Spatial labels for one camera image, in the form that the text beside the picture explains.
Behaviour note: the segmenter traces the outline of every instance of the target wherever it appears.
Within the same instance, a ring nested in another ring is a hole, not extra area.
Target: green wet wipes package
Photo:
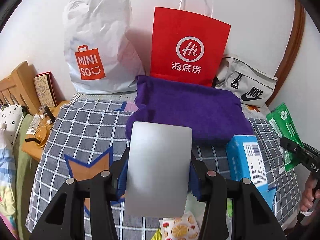
[[[297,130],[293,124],[289,110],[284,103],[276,107],[276,109],[274,109],[271,113],[267,114],[267,119],[280,138],[287,137],[303,147]],[[292,153],[284,150],[281,147],[280,149],[282,151],[282,155],[284,156],[285,171],[293,169],[300,163],[299,159]]]

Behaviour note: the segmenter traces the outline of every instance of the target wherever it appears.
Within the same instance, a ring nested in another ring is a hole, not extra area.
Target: purple towel
[[[135,121],[191,127],[196,143],[221,145],[235,134],[253,135],[240,99],[230,91],[149,76],[137,78],[138,111],[126,124],[129,139]]]

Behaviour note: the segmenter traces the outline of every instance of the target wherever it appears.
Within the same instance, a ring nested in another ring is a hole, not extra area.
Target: nike bag
[[[211,16],[156,7],[150,75],[211,87],[230,25]]]
[[[229,90],[241,99],[242,104],[262,107],[272,95],[277,78],[267,75],[237,56],[223,57],[220,72],[227,69],[222,78],[218,74],[216,88]]]
[[[141,61],[127,40],[130,0],[72,0],[64,8],[64,55],[79,93],[137,89]]]

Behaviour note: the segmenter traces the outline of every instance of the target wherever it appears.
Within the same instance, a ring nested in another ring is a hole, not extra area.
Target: green bed sheet
[[[21,150],[22,143],[26,138],[26,132],[33,119],[28,114],[23,119],[20,130],[13,146],[13,154],[16,163],[16,222],[20,240],[29,240],[30,233],[25,227],[26,218],[29,212],[29,201],[36,174],[38,162],[30,155]]]

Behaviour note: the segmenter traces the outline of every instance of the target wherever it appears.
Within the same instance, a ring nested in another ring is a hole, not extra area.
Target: book
[[[33,81],[40,104],[46,104],[48,107],[56,107],[57,100],[52,85],[52,73],[46,72],[38,74],[33,78]]]

